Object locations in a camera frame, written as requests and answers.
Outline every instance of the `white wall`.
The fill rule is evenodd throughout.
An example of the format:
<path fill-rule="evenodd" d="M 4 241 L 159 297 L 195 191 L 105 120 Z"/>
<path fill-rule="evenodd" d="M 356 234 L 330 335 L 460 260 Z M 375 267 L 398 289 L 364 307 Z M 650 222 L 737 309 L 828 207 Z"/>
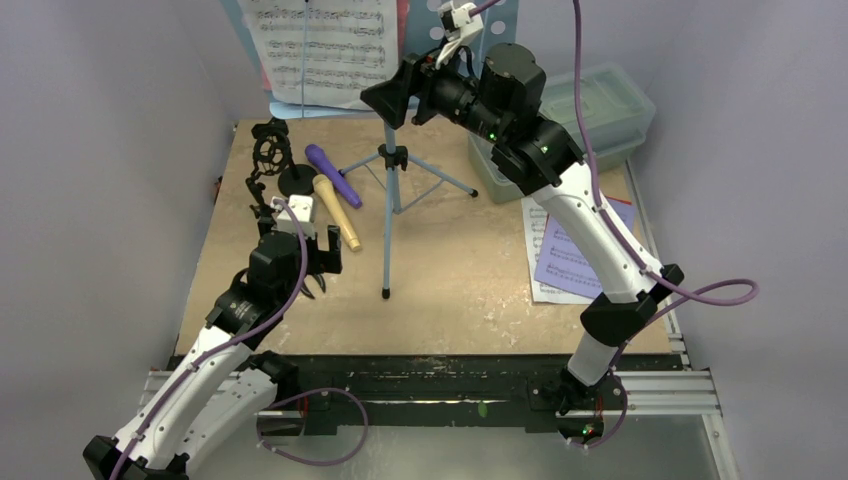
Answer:
<path fill-rule="evenodd" d="M 702 0 L 648 92 L 635 164 L 663 260 L 691 288 L 762 286 L 680 309 L 748 479 L 848 476 L 845 25 L 842 0 Z"/>
<path fill-rule="evenodd" d="M 0 478 L 91 478 L 173 347 L 231 126 L 165 1 L 0 11 Z"/>
<path fill-rule="evenodd" d="M 267 117 L 268 101 L 259 75 L 220 2 L 171 2 L 230 115 L 236 119 Z M 584 1 L 585 65 L 618 62 L 640 86 L 647 88 L 695 3 L 696 0 Z M 574 63 L 571 2 L 523 0 L 517 41 L 533 50 L 549 76 L 571 72 Z"/>

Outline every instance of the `purple sheet of paper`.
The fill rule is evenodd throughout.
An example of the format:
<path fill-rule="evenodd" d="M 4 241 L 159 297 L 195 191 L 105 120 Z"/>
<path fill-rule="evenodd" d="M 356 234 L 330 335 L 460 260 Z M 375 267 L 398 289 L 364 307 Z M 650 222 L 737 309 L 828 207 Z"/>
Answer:
<path fill-rule="evenodd" d="M 607 200 L 621 217 L 621 221 L 633 231 L 636 207 L 612 198 Z M 601 282 L 586 257 L 580 253 L 577 245 L 571 241 L 559 223 L 550 216 L 533 278 L 552 287 L 589 298 L 595 298 L 603 291 Z"/>

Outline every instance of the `tripod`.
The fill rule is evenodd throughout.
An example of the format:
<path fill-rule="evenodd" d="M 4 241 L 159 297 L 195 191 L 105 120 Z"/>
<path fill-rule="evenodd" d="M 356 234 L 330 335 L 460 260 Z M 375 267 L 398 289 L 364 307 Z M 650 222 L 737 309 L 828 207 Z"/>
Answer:
<path fill-rule="evenodd" d="M 411 206 L 418 203 L 421 199 L 431 194 L 434 190 L 436 190 L 439 185 L 443 182 L 448 182 L 456 188 L 464 191 L 465 193 L 471 195 L 472 197 L 477 196 L 477 190 L 469 187 L 468 185 L 460 182 L 459 180 L 451 177 L 450 175 L 442 172 L 438 168 L 430 165 L 429 163 L 421 160 L 415 155 L 410 155 L 409 151 L 406 147 L 398 146 L 395 143 L 395 131 L 388 125 L 384 124 L 384 129 L 386 131 L 386 143 L 380 145 L 377 148 L 377 153 L 374 153 L 353 165 L 343 168 L 339 170 L 339 173 L 342 175 L 347 174 L 359 167 L 364 166 L 371 172 L 371 175 L 374 175 L 374 178 L 380 184 L 381 187 L 386 191 L 386 232 L 383 237 L 383 298 L 387 299 L 391 295 L 391 289 L 389 288 L 389 273 L 391 271 L 391 263 L 392 263 L 392 215 L 400 215 L 405 212 Z M 369 163 L 373 162 L 377 158 L 382 157 L 385 160 L 386 164 L 386 184 L 383 185 L 383 182 L 377 177 L 377 175 L 371 170 L 368 166 Z M 431 174 L 439 177 L 439 182 L 430 187 L 426 192 L 422 193 L 415 200 L 409 202 L 406 206 L 401 206 L 400 201 L 400 185 L 398 182 L 398 167 L 401 170 L 406 171 L 407 161 L 418 165 L 424 170 L 430 172 Z"/>

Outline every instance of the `purple microphone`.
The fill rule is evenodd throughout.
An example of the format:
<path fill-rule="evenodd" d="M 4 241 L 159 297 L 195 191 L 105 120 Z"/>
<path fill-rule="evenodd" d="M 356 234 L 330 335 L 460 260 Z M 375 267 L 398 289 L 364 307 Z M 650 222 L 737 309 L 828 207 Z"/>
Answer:
<path fill-rule="evenodd" d="M 353 187 L 347 183 L 347 180 L 341 176 L 336 167 L 330 163 L 330 160 L 327 158 L 327 154 L 324 153 L 324 150 L 322 150 L 321 147 L 318 145 L 307 146 L 306 159 L 309 160 L 309 163 L 315 165 L 321 173 L 326 175 L 331 182 L 333 182 L 333 186 L 336 187 L 339 194 L 347 200 L 347 203 L 351 204 L 353 208 L 359 208 L 362 206 L 362 200 L 360 200 L 359 195 L 357 195 L 356 191 L 353 190 Z"/>

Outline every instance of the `yellow microphone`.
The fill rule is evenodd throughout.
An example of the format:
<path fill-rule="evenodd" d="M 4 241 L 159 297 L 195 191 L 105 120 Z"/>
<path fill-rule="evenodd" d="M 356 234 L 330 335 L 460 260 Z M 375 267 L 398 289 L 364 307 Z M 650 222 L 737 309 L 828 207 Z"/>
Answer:
<path fill-rule="evenodd" d="M 312 179 L 312 186 L 315 187 L 315 193 L 321 197 L 321 201 L 323 201 L 324 205 L 327 206 L 327 210 L 330 211 L 330 216 L 333 217 L 333 221 L 341 229 L 342 238 L 344 238 L 347 246 L 354 252 L 362 250 L 362 244 L 359 243 L 359 237 L 356 235 L 353 225 L 350 224 L 350 220 L 347 218 L 344 210 L 342 210 L 342 206 L 339 204 L 339 198 L 336 196 L 336 192 L 333 189 L 333 182 L 331 182 L 326 175 L 315 175 L 315 178 Z"/>

